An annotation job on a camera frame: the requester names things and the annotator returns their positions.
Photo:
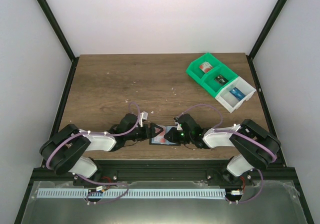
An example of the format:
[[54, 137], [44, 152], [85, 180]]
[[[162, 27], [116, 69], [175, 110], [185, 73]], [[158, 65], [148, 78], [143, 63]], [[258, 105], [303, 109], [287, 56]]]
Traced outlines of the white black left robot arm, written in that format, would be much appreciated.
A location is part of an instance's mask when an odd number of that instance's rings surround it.
[[128, 113], [119, 124], [105, 132], [91, 132], [68, 124], [56, 133], [40, 148], [40, 155], [46, 161], [46, 167], [62, 175], [68, 172], [91, 178], [98, 166], [83, 154], [88, 151], [114, 152], [125, 146], [127, 141], [144, 141], [158, 137], [164, 128], [157, 124], [144, 124], [148, 114], [139, 116]]

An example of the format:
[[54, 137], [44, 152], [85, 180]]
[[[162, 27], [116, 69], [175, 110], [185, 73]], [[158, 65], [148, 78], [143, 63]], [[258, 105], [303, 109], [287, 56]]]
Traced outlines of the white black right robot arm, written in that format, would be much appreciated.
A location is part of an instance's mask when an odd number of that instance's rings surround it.
[[199, 149], [235, 147], [239, 155], [230, 159], [227, 175], [239, 177], [243, 173], [265, 170], [277, 159], [281, 142], [251, 119], [225, 128], [202, 128], [189, 114], [176, 119], [176, 126], [169, 129], [164, 139], [175, 144], [192, 143]]

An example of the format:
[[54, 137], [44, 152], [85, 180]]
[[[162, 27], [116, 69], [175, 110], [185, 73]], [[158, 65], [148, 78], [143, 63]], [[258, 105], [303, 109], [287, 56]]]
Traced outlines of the black leather card holder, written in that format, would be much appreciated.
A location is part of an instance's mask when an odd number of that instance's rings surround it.
[[180, 146], [180, 144], [170, 142], [164, 138], [164, 135], [167, 134], [174, 126], [160, 125], [160, 127], [163, 129], [163, 131], [149, 141], [150, 145]]

